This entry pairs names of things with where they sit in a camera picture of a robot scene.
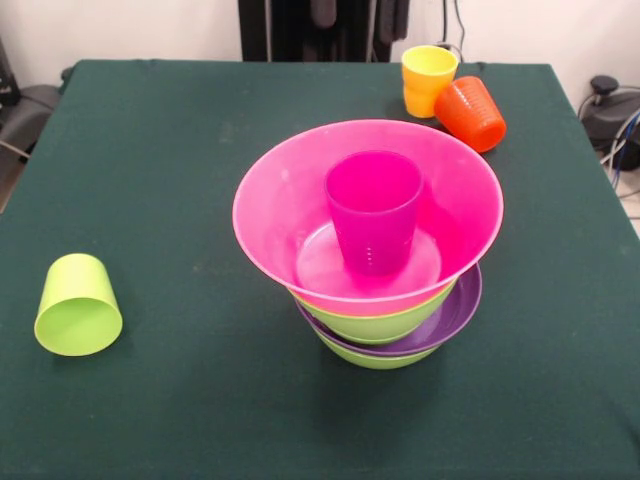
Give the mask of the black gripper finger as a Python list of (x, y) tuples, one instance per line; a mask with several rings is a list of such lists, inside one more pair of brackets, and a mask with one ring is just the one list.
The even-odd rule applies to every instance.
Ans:
[(317, 28), (333, 27), (336, 23), (336, 0), (311, 0), (310, 14)]
[(377, 2), (376, 35), (384, 45), (404, 40), (408, 33), (409, 0), (379, 0)]

